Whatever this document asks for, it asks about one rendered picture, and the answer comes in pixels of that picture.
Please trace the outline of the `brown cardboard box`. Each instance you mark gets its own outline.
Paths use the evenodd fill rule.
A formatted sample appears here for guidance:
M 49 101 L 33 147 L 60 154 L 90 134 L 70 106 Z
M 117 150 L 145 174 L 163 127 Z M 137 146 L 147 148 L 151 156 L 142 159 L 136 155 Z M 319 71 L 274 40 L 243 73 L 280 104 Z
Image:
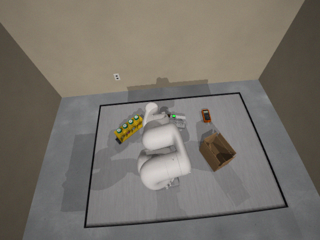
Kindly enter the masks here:
M 216 134 L 217 132 L 205 138 L 199 149 L 214 172 L 236 157 L 236 152 L 222 134 Z

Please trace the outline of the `orange digital multimeter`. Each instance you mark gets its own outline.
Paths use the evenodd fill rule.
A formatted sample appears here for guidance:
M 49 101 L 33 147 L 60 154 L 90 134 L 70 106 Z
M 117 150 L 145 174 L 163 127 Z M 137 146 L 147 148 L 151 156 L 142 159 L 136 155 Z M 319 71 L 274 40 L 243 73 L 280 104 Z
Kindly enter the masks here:
M 210 123 L 211 122 L 211 116 L 210 116 L 209 110 L 208 109 L 203 109 L 201 113 L 202 113 L 202 117 L 203 117 L 204 123 Z

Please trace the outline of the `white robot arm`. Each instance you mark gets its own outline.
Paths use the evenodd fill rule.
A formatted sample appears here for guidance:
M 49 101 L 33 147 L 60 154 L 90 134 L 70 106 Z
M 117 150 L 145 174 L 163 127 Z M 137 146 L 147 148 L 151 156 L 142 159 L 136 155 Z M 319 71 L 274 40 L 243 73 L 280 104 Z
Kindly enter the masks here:
M 142 183 L 150 190 L 160 190 L 175 178 L 191 172 L 191 161 L 179 128 L 170 123 L 169 116 L 159 114 L 156 103 L 145 106 L 142 120 L 143 149 L 137 159 L 137 170 Z M 170 146 L 175 147 L 172 151 Z

